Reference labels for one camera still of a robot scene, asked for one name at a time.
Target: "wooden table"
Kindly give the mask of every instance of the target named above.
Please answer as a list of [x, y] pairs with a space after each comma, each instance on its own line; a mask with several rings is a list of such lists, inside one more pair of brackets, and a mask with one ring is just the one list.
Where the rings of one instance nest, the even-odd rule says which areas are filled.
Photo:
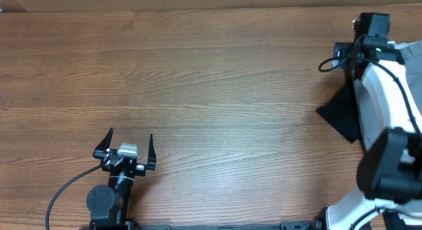
[[[43, 229], [110, 127], [141, 161], [154, 134], [157, 168], [132, 197], [142, 224], [311, 219], [363, 156], [315, 112], [344, 83], [317, 66], [367, 11], [392, 14], [391, 40], [421, 39], [420, 6], [0, 14], [0, 229]], [[107, 177], [72, 184], [51, 229], [87, 226]]]

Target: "black foam piece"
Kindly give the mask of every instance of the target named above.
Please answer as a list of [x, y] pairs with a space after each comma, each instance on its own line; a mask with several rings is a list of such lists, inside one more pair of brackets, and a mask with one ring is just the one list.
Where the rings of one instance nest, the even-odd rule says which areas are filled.
[[349, 142], [361, 139], [359, 113], [355, 91], [351, 82], [346, 82], [340, 91], [316, 112]]

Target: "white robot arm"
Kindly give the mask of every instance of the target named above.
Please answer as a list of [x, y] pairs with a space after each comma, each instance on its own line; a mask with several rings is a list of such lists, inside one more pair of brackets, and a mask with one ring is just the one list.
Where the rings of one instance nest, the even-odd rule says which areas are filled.
[[[361, 80], [378, 119], [373, 129], [378, 139], [359, 164], [357, 186], [323, 209], [313, 229], [360, 229], [384, 211], [404, 216], [404, 206], [422, 197], [422, 117], [408, 88], [400, 52], [388, 44], [389, 21], [387, 14], [363, 13], [353, 21], [355, 41], [335, 46], [333, 69], [350, 69]], [[406, 211], [406, 224], [422, 225], [421, 212]]]

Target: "wood grain surface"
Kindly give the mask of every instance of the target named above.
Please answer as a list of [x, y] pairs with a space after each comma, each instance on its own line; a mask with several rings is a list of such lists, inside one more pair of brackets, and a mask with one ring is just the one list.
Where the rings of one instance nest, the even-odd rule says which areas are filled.
[[[367, 11], [392, 15], [391, 40], [421, 39], [421, 6], [0, 14], [0, 229], [43, 229], [110, 127], [141, 161], [154, 134], [157, 168], [132, 197], [142, 224], [311, 219], [363, 156], [315, 112], [344, 83], [317, 66]], [[87, 226], [107, 176], [65, 190], [51, 229]]]

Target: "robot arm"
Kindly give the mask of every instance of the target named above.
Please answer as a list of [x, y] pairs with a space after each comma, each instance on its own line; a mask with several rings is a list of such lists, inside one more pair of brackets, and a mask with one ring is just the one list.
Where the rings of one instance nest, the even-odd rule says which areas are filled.
[[[337, 43], [334, 56], [346, 62], [341, 65], [338, 61], [337, 65], [349, 69], [353, 78], [362, 80], [375, 107], [379, 134], [359, 164], [357, 186], [337, 204], [322, 211], [315, 219], [319, 222], [314, 224], [315, 229], [359, 229], [386, 210], [400, 211], [410, 200], [422, 198], [419, 131], [422, 118], [407, 86], [400, 52], [387, 43], [389, 16], [363, 13], [354, 23], [355, 42]], [[405, 95], [391, 74], [359, 58], [388, 69], [400, 81]], [[415, 122], [411, 122], [409, 113]], [[412, 224], [422, 222], [420, 218], [413, 219]]]
[[145, 176], [146, 170], [155, 170], [156, 153], [150, 136], [148, 163], [137, 163], [138, 147], [123, 143], [118, 150], [110, 148], [113, 128], [95, 148], [93, 156], [100, 160], [103, 171], [110, 172], [107, 185], [94, 187], [86, 197], [91, 212], [90, 230], [137, 229], [136, 222], [129, 219], [129, 204], [135, 176]]

